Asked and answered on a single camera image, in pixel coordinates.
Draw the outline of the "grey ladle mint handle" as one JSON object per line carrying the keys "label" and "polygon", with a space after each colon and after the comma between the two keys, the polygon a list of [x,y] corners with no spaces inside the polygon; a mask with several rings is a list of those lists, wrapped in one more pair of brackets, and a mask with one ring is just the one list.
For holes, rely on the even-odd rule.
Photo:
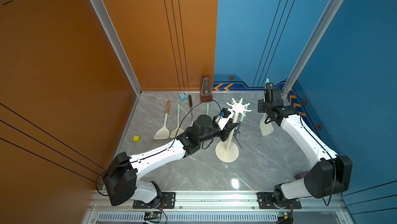
{"label": "grey ladle mint handle", "polygon": [[243,120],[244,120],[244,115],[243,114],[241,114],[241,117],[239,118],[239,122],[238,122],[238,126],[235,128],[235,131],[234,131],[234,138],[235,138],[235,140],[236,140],[236,142],[237,142],[237,144],[238,144],[238,146],[241,148],[241,149],[243,149],[243,147],[242,147],[242,145],[240,144],[240,142],[239,142],[239,139],[238,139],[238,135],[240,134],[240,128],[241,128],[241,126],[242,126],[242,122],[243,122]]}

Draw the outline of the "cream turner mint handle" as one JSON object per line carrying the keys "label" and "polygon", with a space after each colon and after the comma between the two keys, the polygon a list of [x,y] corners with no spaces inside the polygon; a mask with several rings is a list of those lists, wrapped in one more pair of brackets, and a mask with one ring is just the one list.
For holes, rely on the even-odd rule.
{"label": "cream turner mint handle", "polygon": [[268,124],[266,123],[267,122],[266,120],[268,118],[268,115],[266,113],[266,91],[264,91],[263,102],[264,103],[262,104],[262,107],[264,110],[264,115],[260,122],[260,129],[261,129],[262,136],[267,136],[274,131],[274,128],[271,123],[268,123]]}

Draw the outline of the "dark metal trowel spatula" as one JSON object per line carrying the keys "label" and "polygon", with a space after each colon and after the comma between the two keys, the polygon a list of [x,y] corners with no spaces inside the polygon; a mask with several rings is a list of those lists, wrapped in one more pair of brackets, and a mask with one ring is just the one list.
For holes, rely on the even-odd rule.
{"label": "dark metal trowel spatula", "polygon": [[193,103],[192,103],[192,96],[188,95],[188,100],[189,100],[189,107],[190,107],[190,117],[191,117],[191,123],[190,126],[193,126],[194,118],[193,118]]}

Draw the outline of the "cream spatula mint handle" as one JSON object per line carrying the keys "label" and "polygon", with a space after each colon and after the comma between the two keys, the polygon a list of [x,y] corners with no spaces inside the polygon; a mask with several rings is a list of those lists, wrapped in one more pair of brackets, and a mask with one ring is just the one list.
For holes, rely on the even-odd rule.
{"label": "cream spatula mint handle", "polygon": [[177,127],[170,133],[169,138],[176,138],[177,136],[181,135],[185,130],[181,129],[181,104],[177,104]]}

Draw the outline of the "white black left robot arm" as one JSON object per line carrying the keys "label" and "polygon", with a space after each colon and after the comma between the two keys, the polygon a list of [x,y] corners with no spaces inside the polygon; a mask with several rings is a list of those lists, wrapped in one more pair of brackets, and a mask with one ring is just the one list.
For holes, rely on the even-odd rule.
{"label": "white black left robot arm", "polygon": [[238,126],[233,122],[234,115],[233,111],[225,108],[213,118],[203,114],[170,143],[131,156],[125,152],[119,153],[102,174],[111,205],[118,206],[134,200],[153,208],[162,206],[163,193],[157,183],[145,182],[141,178],[161,166],[194,154],[205,141],[215,138],[225,141]]}

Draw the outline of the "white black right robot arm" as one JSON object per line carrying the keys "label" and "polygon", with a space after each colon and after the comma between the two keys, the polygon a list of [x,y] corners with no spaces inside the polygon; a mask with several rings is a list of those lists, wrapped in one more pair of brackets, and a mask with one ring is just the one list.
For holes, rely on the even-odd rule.
{"label": "white black right robot arm", "polygon": [[289,207],[292,201],[299,198],[320,199],[349,189],[353,162],[328,147],[292,106],[259,100],[258,112],[267,115],[265,124],[277,123],[294,139],[311,166],[305,177],[275,186],[273,201],[276,207]]}

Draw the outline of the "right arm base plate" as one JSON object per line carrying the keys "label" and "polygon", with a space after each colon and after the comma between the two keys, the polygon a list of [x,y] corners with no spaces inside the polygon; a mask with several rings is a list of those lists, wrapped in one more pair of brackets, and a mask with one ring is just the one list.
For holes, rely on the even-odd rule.
{"label": "right arm base plate", "polygon": [[288,210],[291,207],[294,210],[302,209],[300,200],[298,198],[277,202],[276,198],[274,197],[274,193],[271,192],[259,192],[256,193],[256,196],[260,209]]}

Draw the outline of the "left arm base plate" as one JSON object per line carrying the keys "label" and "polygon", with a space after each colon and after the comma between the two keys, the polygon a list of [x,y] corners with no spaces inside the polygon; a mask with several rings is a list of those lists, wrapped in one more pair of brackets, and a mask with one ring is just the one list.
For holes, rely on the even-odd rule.
{"label": "left arm base plate", "polygon": [[159,209],[173,209],[175,207],[176,192],[163,192],[161,196],[157,196],[150,203],[144,203],[142,201],[134,201],[134,209],[145,209],[145,208],[159,208]]}

